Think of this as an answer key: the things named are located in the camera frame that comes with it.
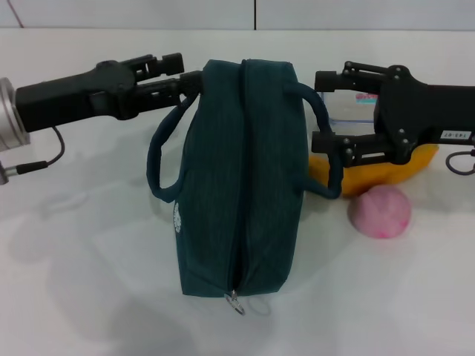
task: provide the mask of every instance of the bag logo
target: bag logo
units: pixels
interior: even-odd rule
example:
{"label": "bag logo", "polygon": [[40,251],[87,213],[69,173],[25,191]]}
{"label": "bag logo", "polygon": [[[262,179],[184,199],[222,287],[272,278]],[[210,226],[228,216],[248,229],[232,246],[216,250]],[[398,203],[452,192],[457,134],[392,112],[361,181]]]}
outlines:
{"label": "bag logo", "polygon": [[175,204],[175,209],[173,213],[173,223],[175,225],[175,231],[177,232],[177,234],[179,234],[181,230],[181,216],[180,212],[178,211],[178,203]]}

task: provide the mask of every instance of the white wall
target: white wall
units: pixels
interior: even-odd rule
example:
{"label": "white wall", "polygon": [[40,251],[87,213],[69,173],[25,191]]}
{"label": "white wall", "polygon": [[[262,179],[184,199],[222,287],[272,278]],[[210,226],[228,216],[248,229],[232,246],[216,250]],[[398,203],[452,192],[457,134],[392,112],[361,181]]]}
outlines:
{"label": "white wall", "polygon": [[471,0],[257,0],[258,29],[475,30]]}
{"label": "white wall", "polygon": [[12,0],[12,3],[25,27],[254,27],[253,0]]}
{"label": "white wall", "polygon": [[0,27],[18,27],[18,22],[8,6],[7,0],[0,0]]}

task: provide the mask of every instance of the transparent plastic box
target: transparent plastic box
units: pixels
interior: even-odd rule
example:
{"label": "transparent plastic box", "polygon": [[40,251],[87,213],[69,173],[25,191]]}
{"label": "transparent plastic box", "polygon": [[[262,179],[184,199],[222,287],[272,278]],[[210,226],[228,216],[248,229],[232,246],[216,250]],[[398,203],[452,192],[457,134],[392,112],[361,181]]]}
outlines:
{"label": "transparent plastic box", "polygon": [[330,114],[330,124],[338,135],[374,134],[373,113],[377,95],[351,90],[320,93]]}

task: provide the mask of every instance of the black wire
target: black wire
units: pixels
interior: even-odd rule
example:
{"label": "black wire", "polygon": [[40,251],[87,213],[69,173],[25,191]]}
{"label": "black wire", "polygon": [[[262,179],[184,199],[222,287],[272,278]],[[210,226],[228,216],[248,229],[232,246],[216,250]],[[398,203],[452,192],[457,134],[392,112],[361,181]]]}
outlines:
{"label": "black wire", "polygon": [[39,171],[40,169],[48,168],[53,163],[58,162],[58,159],[60,159],[63,156],[63,154],[65,154],[66,145],[65,145],[64,139],[62,138],[61,133],[58,131],[58,129],[55,126],[53,126],[52,129],[58,136],[59,143],[61,144],[61,151],[58,153],[58,155],[54,157],[51,161],[38,161],[38,162],[25,163],[23,165],[17,165],[15,166],[17,174],[26,174],[26,173],[30,173],[34,171]]}
{"label": "black wire", "polygon": [[64,139],[62,138],[61,133],[60,133],[59,130],[56,128],[56,126],[53,126],[52,129],[54,130],[54,132],[55,132],[56,135],[58,136],[59,143],[61,144],[61,151],[60,151],[60,152],[58,153],[58,155],[57,155],[56,157],[54,157],[51,161],[48,161],[48,162],[47,162],[48,167],[49,167],[50,165],[52,165],[53,163],[58,162],[58,160],[65,154],[65,151],[66,151],[65,141],[64,141]]}
{"label": "black wire", "polygon": [[447,168],[451,171],[454,172],[455,174],[458,174],[460,176],[470,176],[472,174],[475,174],[475,165],[472,168],[471,171],[459,171],[458,169],[455,169],[452,164],[451,164],[451,159],[454,158],[455,156],[475,156],[475,150],[472,151],[461,151],[461,152],[454,152],[453,154],[449,154],[447,158],[445,159],[445,165]]}

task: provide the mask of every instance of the zipper pull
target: zipper pull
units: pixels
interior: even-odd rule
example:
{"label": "zipper pull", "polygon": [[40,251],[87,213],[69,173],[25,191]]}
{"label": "zipper pull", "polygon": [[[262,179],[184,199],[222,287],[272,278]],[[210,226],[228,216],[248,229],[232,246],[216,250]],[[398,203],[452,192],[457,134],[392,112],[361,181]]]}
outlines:
{"label": "zipper pull", "polygon": [[238,293],[236,291],[232,291],[231,296],[229,294],[224,294],[224,297],[226,298],[226,301],[229,303],[232,308],[237,311],[241,315],[246,315],[246,312],[244,311],[244,308],[242,305],[238,302]]}

